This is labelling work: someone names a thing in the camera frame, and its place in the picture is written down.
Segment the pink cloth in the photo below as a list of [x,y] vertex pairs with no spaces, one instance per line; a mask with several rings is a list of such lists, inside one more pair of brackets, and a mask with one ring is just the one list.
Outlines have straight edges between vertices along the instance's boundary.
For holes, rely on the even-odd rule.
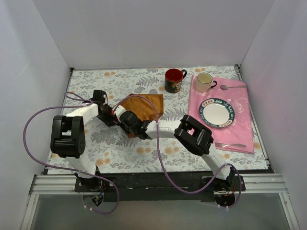
[[245,85],[245,83],[237,80],[213,78],[213,80],[217,81],[217,86],[209,89],[207,92],[199,92],[195,89],[196,80],[197,76],[193,75],[189,97],[189,115],[206,125],[199,114],[200,104],[204,100],[213,97],[227,101],[235,111],[235,120],[233,123],[230,126],[221,129],[209,127],[208,125],[206,126],[212,130],[212,136],[214,141],[217,143],[246,145],[246,147],[226,146],[219,149],[254,154],[253,133],[251,128],[247,89],[220,89],[221,85],[230,87]]

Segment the silver fork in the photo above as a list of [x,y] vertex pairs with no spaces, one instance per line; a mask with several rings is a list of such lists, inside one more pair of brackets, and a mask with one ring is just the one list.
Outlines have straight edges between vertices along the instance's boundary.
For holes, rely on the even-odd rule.
[[246,145],[242,145],[242,144],[224,144],[224,143],[215,143],[216,146],[220,147],[220,148],[224,148],[226,146],[238,146],[238,147],[246,147]]

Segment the white cup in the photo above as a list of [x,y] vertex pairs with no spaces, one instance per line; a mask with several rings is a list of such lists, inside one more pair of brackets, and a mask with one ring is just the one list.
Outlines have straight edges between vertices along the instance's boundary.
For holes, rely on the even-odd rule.
[[199,92],[206,92],[208,89],[211,89],[217,85],[217,82],[213,80],[212,76],[209,73],[200,73],[197,75],[195,88]]

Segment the white plate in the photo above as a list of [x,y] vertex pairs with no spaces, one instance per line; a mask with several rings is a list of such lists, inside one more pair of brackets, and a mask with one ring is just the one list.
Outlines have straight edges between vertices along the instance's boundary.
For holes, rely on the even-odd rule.
[[231,125],[235,119],[232,106],[219,98],[209,98],[203,101],[199,112],[202,120],[214,128],[225,128]]

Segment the cup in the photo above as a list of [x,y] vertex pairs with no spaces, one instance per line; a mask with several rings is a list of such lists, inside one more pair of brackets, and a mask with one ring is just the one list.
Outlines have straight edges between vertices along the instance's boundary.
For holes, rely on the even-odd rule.
[[197,80],[195,88],[200,92],[206,92],[208,89],[211,89],[217,85],[217,82],[213,80],[212,76],[209,73],[200,73],[197,75]]
[[169,93],[177,93],[181,88],[181,82],[186,77],[187,71],[185,69],[169,69],[165,73],[164,88]]

